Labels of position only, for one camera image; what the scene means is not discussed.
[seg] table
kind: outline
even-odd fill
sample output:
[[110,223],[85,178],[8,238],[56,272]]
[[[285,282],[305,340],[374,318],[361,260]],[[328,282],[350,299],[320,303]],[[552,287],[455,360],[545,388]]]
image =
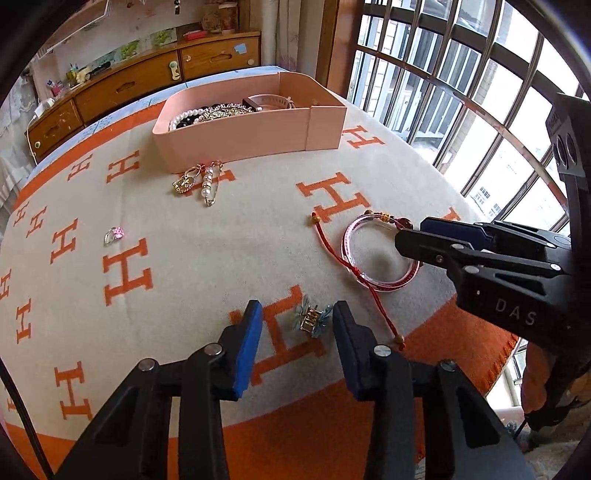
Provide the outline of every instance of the table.
[[[0,255],[0,351],[54,468],[140,359],[187,358],[258,299],[265,325],[251,386],[222,404],[232,478],[362,477],[372,406],[347,392],[332,333],[312,340],[294,330],[293,309],[305,294],[320,304],[345,299],[378,341],[391,334],[369,293],[324,250],[310,213],[333,245],[367,208],[415,225],[481,218],[351,104],[338,150],[232,162],[211,208],[198,190],[174,194],[178,177],[164,171],[151,138],[163,100],[197,82],[272,71],[213,76],[136,102],[60,147],[23,188]],[[112,226],[126,235],[105,247]],[[354,247],[376,277],[405,268],[385,229],[360,231]],[[457,309],[453,294],[445,272],[425,265],[381,297],[408,358],[454,358],[486,393],[516,338]],[[35,463],[6,392],[3,408],[17,448]],[[172,452],[177,431],[175,403]],[[421,434],[417,448],[420,456]],[[169,464],[174,478],[174,455]]]

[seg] pink storage tray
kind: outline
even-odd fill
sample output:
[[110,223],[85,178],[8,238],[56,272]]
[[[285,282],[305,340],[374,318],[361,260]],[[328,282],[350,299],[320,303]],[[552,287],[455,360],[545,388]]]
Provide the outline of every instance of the pink storage tray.
[[[211,120],[168,131],[171,120],[214,103],[242,103],[263,93],[290,96],[295,109]],[[322,85],[301,73],[279,72],[208,83],[175,93],[164,104],[152,134],[171,173],[198,163],[227,163],[303,150],[339,148],[347,107]]]

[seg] wooden door frame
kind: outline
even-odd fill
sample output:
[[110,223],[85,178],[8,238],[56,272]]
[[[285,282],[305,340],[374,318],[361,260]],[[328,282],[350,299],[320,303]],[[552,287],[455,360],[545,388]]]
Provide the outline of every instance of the wooden door frame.
[[316,80],[344,98],[349,90],[362,16],[363,0],[324,0]]

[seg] metal screw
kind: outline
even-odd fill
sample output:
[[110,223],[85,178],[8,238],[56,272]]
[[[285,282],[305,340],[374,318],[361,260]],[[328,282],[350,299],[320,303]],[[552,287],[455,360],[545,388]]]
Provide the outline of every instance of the metal screw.
[[374,347],[374,353],[377,356],[390,356],[392,350],[390,350],[390,347],[387,345],[376,345]]
[[153,358],[144,358],[143,360],[140,360],[138,363],[138,368],[142,372],[149,372],[155,366],[156,366],[156,360],[154,360]]
[[455,372],[457,368],[457,363],[454,360],[442,360],[440,365],[446,372]]
[[223,348],[219,343],[210,343],[203,349],[206,355],[216,356],[222,353]]

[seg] sticker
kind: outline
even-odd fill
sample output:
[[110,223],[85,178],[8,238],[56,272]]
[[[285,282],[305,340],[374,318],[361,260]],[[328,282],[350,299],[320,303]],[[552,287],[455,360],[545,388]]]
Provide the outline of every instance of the sticker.
[[244,55],[246,53],[246,44],[240,43],[234,47],[234,50],[236,50],[236,53],[239,55]]

